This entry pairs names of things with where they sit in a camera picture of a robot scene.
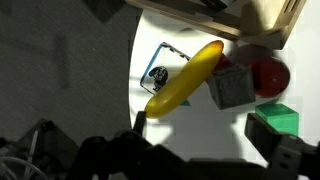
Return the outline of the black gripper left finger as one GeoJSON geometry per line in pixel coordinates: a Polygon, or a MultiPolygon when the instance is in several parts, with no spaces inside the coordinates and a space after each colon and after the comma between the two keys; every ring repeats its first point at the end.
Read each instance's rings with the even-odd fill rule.
{"type": "Polygon", "coordinates": [[[146,112],[145,111],[139,111],[137,113],[137,116],[136,116],[136,119],[135,119],[135,123],[133,125],[133,130],[137,134],[143,135],[145,124],[146,124],[146,112]]]}

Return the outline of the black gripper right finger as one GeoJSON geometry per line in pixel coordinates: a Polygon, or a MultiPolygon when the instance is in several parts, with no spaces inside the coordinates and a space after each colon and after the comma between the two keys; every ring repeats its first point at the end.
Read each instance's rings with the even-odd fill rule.
{"type": "Polygon", "coordinates": [[[296,135],[277,131],[256,113],[247,115],[244,133],[270,167],[304,165],[304,141],[296,135]]]}

